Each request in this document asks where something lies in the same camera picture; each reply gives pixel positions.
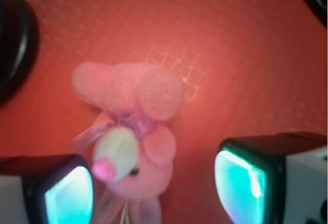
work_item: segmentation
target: stuffed mouse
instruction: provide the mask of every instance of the stuffed mouse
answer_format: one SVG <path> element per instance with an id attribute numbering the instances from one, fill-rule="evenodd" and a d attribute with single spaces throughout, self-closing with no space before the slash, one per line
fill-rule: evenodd
<path id="1" fill-rule="evenodd" d="M 106 187 L 96 199 L 93 220 L 160 223 L 158 196 L 172 177 L 176 141 L 165 122 L 183 99 L 180 77 L 159 65 L 110 66 L 86 62 L 73 74 L 85 102 L 102 110 L 72 143 L 76 153 L 92 146 L 91 172 Z"/>

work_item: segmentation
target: orange table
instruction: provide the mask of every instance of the orange table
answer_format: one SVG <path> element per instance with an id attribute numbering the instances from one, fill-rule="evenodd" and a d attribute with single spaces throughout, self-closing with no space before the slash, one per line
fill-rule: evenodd
<path id="1" fill-rule="evenodd" d="M 71 87 L 81 62 L 151 62 L 186 83 L 165 223 L 228 223 L 213 162 L 228 136 L 327 129 L 327 30 L 303 0 L 27 0 L 36 64 L 0 107 L 0 156 L 68 152 L 99 110 Z"/>

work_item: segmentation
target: white snout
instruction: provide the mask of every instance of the white snout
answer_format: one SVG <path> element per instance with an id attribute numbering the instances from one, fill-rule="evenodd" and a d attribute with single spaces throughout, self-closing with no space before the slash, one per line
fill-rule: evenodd
<path id="1" fill-rule="evenodd" d="M 139 141 L 132 129 L 113 127 L 95 145 L 93 172 L 100 180 L 119 180 L 135 167 Z"/>

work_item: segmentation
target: cyan light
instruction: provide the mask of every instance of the cyan light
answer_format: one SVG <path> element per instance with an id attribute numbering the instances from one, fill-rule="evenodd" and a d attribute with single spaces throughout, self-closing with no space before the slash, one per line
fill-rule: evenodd
<path id="1" fill-rule="evenodd" d="M 50 224 L 89 223 L 93 209 L 90 172 L 85 167 L 76 167 L 49 189 L 45 198 Z"/>
<path id="2" fill-rule="evenodd" d="M 215 158 L 216 189 L 234 223 L 263 223 L 265 172 L 224 149 Z"/>

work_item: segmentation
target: black eye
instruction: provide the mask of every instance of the black eye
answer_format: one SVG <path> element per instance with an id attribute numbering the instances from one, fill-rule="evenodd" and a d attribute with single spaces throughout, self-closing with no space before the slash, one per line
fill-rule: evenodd
<path id="1" fill-rule="evenodd" d="M 130 172 L 130 175 L 131 176 L 137 176 L 139 173 L 139 170 L 138 169 L 132 169 L 131 172 Z"/>

